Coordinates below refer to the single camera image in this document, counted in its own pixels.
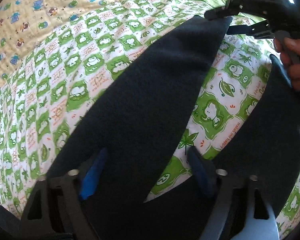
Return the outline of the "yellow cartoon animal quilt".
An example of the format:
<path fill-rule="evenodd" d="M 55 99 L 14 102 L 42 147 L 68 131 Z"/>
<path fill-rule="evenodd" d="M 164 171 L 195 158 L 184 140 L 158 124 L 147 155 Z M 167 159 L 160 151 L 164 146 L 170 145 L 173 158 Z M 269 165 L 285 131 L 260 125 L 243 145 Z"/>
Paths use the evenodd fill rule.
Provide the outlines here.
<path fill-rule="evenodd" d="M 12 74 L 21 68 L 26 57 L 58 27 L 67 25 L 91 11 L 122 1 L 124 0 L 3 0 L 0 5 L 0 90 Z M 188 20 L 167 31 L 138 53 L 109 87 L 126 74 L 136 59 L 158 47 L 169 33 L 184 27 L 194 16 L 203 18 L 205 12 L 206 10 L 202 14 L 194 13 Z"/>

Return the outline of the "dark navy pants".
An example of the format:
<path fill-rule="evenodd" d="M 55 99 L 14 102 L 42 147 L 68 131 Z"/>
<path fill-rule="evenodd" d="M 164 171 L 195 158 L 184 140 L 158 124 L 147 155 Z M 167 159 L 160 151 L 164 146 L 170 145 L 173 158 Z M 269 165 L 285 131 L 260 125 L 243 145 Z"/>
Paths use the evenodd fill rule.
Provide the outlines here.
<path fill-rule="evenodd" d="M 200 239 L 215 201 L 194 176 L 154 200 L 146 197 L 172 162 L 192 114 L 220 127 L 225 114 L 197 103 L 230 18 L 194 16 L 136 59 L 79 122 L 43 178 L 61 177 L 103 148 L 108 160 L 83 202 L 99 239 Z M 255 175 L 279 214 L 300 171 L 300 39 L 285 38 L 271 56 L 264 94 L 212 159 L 239 177 Z M 19 239 L 21 218 L 0 206 L 0 239 Z"/>

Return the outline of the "green white frog bedsheet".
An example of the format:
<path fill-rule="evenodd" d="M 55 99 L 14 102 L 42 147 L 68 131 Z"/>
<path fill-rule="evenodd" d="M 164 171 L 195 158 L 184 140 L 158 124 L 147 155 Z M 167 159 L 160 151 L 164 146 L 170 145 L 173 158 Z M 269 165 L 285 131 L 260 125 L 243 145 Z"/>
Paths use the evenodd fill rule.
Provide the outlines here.
<path fill-rule="evenodd" d="M 167 31 L 202 14 L 193 0 L 124 0 L 58 27 L 0 90 L 0 203 L 20 216 L 85 112 Z"/>

